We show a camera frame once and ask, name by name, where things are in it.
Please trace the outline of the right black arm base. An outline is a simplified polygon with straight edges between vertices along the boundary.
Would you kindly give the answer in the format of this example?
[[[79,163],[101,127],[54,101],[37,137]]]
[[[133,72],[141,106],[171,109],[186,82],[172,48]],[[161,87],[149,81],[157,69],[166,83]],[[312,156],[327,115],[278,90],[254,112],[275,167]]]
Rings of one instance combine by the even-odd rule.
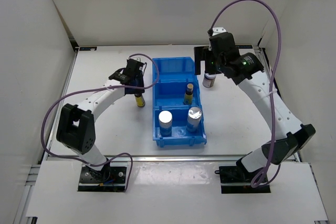
[[[252,188],[251,181],[258,173],[244,173],[237,166],[220,166],[216,171],[216,175],[220,178],[220,186],[222,194],[269,194],[271,193],[268,185],[267,176],[261,184]]]

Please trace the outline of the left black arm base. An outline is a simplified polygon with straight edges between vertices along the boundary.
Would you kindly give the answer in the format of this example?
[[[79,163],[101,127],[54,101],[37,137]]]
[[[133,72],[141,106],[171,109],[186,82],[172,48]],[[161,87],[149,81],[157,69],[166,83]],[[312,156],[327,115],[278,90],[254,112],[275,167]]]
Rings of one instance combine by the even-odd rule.
[[[100,171],[82,165],[77,191],[124,193],[128,189],[132,169],[132,163],[109,163]]]

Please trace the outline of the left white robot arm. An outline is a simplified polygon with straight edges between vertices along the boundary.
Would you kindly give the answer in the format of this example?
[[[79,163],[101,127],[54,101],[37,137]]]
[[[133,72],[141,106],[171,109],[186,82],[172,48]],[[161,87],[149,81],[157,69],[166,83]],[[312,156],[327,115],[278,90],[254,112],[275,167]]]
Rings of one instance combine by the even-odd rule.
[[[94,92],[82,102],[66,104],[61,109],[56,139],[87,163],[90,175],[98,182],[111,178],[107,158],[95,146],[97,118],[118,99],[127,94],[139,97],[144,93],[143,69],[146,63],[130,58],[124,68],[108,77],[101,91]]]

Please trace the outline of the silver-lid shaker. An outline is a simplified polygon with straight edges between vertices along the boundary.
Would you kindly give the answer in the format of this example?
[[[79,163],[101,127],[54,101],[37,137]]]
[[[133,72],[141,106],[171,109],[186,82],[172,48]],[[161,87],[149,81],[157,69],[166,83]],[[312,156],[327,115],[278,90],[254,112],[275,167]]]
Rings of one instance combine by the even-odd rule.
[[[187,114],[186,129],[190,132],[195,132],[198,129],[202,115],[202,109],[196,106],[191,107]]]
[[[170,111],[161,111],[159,114],[159,127],[162,136],[170,136],[172,133],[172,113]]]

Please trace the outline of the yellow small bottle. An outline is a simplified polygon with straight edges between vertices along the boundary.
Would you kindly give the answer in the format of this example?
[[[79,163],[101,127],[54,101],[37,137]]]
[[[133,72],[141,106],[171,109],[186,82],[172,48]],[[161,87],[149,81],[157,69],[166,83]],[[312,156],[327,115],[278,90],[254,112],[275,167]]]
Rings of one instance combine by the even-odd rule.
[[[135,94],[135,101],[138,107],[142,108],[145,106],[145,100],[141,93]]]
[[[192,104],[192,100],[193,100],[193,89],[194,86],[192,83],[187,84],[186,86],[186,91],[185,91],[185,95],[184,95],[184,104],[185,105],[190,105]]]

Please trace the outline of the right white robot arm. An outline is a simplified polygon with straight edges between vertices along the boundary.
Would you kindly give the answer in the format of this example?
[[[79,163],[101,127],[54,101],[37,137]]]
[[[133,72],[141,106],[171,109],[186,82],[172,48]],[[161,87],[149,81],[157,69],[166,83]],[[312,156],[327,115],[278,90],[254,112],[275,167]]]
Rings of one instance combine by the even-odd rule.
[[[312,124],[304,125],[287,108],[276,90],[270,90],[270,80],[263,64],[253,53],[240,54],[234,37],[223,28],[210,29],[209,45],[194,48],[195,73],[224,74],[251,99],[269,129],[271,140],[245,155],[236,163],[236,177],[247,182],[260,178],[267,165],[280,165],[301,150],[315,135]]]

